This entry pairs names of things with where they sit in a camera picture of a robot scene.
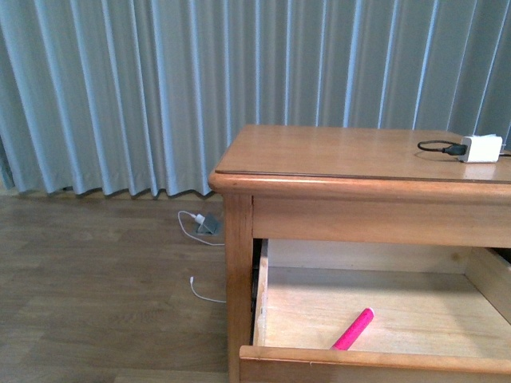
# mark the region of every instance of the cable plug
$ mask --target cable plug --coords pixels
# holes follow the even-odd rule
[[[466,153],[466,145],[452,144],[447,148],[442,148],[442,153],[450,156],[463,156]]]
[[[204,220],[206,219],[202,214],[197,214],[193,217],[195,222],[197,222],[199,225],[202,225],[204,223]]]

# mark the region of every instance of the floorboard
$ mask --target floorboard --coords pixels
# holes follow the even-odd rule
[[[224,249],[179,210],[222,205],[0,196],[0,381],[226,382],[225,306],[189,286],[224,299]]]

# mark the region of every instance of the white power adapter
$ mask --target white power adapter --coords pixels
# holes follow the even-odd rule
[[[466,146],[465,154],[458,159],[467,163],[497,162],[501,154],[502,137],[495,134],[487,136],[465,136],[461,145]]]

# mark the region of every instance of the gray curtain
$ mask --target gray curtain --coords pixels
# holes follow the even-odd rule
[[[496,133],[509,0],[0,0],[0,168],[20,192],[209,192],[247,123]]]

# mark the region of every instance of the wooden surface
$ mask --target wooden surface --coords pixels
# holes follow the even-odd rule
[[[511,204],[254,197],[256,238],[511,247]]]
[[[271,252],[271,267],[463,274],[473,253],[472,247],[461,246],[295,239],[272,239],[266,242]]]
[[[511,265],[499,255],[469,257],[466,277],[492,302],[493,307],[511,323]]]
[[[225,305],[188,282],[223,299],[224,249],[180,209],[222,205],[0,197],[0,381],[226,382]]]
[[[270,265],[272,254],[270,246]],[[472,284],[475,280],[463,274],[380,271],[387,268],[384,262],[371,267],[375,270],[261,267],[261,274],[267,272],[266,310],[256,324],[265,338],[255,344],[329,349],[362,310],[371,307],[374,320],[350,350],[511,363],[511,325]],[[505,280],[511,282],[509,272]]]
[[[225,264],[229,379],[239,381],[238,352],[250,343],[252,326],[252,198],[225,195]]]
[[[253,224],[255,238],[511,247],[511,161],[463,164],[417,149],[417,142],[431,139],[461,137],[247,126],[209,184],[223,195],[253,198],[253,222],[239,224]],[[246,270],[240,274],[248,275],[247,240],[233,235],[226,242],[243,260]],[[249,281],[236,278],[228,276],[228,281],[240,286]],[[246,296],[243,289],[229,285],[232,299],[246,299],[241,298]],[[237,339],[229,347],[247,344],[247,331],[229,324],[230,336]],[[232,361],[235,352],[229,350],[231,383],[239,376],[238,361]]]
[[[511,183],[511,161],[506,158],[496,164],[464,164],[457,157],[422,152],[417,143],[424,140],[461,142],[461,137],[440,131],[249,125],[216,171]]]
[[[507,383],[509,361],[442,357],[449,371],[440,368],[439,358],[406,354],[337,352],[318,349],[276,349],[243,346],[240,350],[241,381],[244,383]]]

